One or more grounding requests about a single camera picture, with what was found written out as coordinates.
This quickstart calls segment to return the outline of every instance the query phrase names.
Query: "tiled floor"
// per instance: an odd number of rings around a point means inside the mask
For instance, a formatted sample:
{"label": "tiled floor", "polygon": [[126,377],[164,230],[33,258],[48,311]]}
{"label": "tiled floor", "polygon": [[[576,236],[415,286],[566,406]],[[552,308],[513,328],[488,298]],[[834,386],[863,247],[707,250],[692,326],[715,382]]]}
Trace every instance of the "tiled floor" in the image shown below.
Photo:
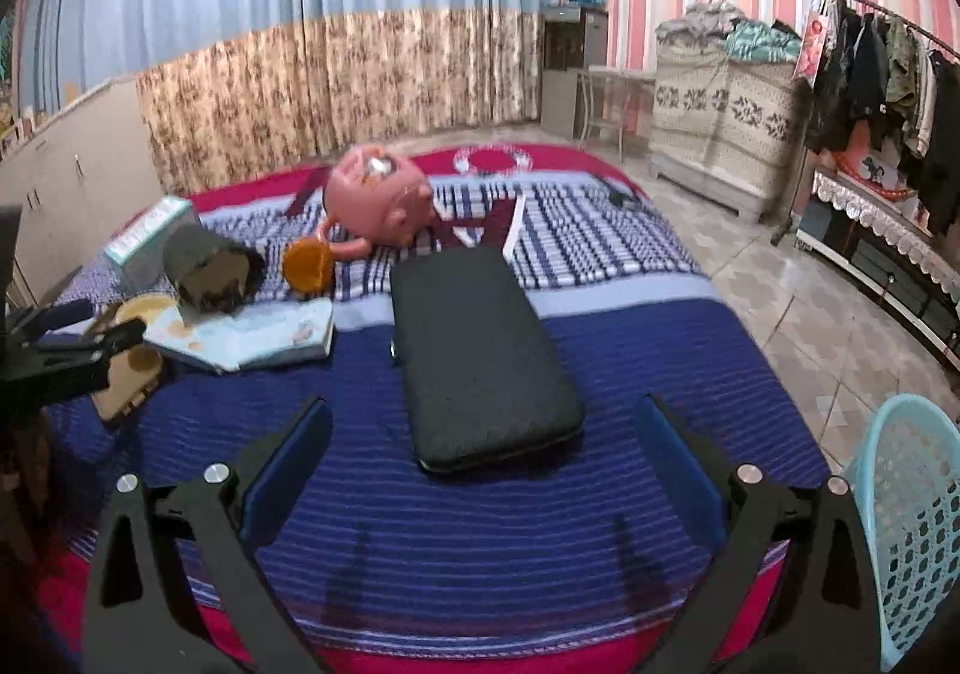
{"label": "tiled floor", "polygon": [[[535,125],[524,125],[395,140],[390,148],[416,155],[493,140],[565,143]],[[619,164],[616,152],[606,145],[589,149]],[[837,268],[795,249],[792,236],[773,247],[771,228],[742,223],[722,207],[652,179],[642,156],[628,156],[623,169],[647,191],[712,276],[834,471],[848,464],[872,416],[894,394],[920,394],[952,420],[960,415],[960,401],[940,364]]]}

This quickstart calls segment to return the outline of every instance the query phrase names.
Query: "tissue box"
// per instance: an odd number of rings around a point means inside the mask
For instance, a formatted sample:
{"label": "tissue box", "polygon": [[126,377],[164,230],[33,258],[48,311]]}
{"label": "tissue box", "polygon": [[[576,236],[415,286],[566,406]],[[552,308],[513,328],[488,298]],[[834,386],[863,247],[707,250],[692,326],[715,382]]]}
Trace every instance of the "tissue box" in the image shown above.
{"label": "tissue box", "polygon": [[122,289],[139,292],[163,275],[163,247],[183,224],[198,223],[190,200],[166,196],[107,244],[104,255]]}

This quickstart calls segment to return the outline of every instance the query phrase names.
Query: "pink toy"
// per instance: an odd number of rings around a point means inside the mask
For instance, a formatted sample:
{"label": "pink toy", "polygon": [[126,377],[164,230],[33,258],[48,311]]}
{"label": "pink toy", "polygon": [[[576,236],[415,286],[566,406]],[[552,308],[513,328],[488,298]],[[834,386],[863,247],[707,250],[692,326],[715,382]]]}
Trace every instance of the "pink toy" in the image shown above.
{"label": "pink toy", "polygon": [[370,255],[375,245],[409,247],[434,218],[433,190],[424,172],[378,145],[349,150],[330,172],[323,206],[326,217],[318,238],[327,241],[335,224],[356,236],[330,244],[334,259],[344,262]]}

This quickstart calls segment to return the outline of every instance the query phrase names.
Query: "lace tablecloth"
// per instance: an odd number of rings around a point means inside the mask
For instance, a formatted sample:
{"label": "lace tablecloth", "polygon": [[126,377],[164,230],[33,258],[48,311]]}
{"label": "lace tablecloth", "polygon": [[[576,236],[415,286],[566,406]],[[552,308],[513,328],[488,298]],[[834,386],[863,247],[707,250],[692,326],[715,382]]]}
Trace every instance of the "lace tablecloth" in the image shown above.
{"label": "lace tablecloth", "polygon": [[843,211],[852,220],[872,229],[878,237],[939,284],[954,303],[960,303],[960,273],[930,247],[928,239],[910,220],[872,199],[862,188],[839,181],[824,170],[814,172],[812,191],[837,211]]}

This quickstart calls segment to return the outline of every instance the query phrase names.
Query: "book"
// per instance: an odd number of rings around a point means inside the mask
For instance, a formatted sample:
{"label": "book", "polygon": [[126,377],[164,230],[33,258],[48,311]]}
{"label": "book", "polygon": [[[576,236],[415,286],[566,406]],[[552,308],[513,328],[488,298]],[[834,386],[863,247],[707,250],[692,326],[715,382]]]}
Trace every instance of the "book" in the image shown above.
{"label": "book", "polygon": [[261,303],[233,314],[171,307],[143,339],[166,357],[216,373],[320,360],[333,343],[333,303],[325,297]]}

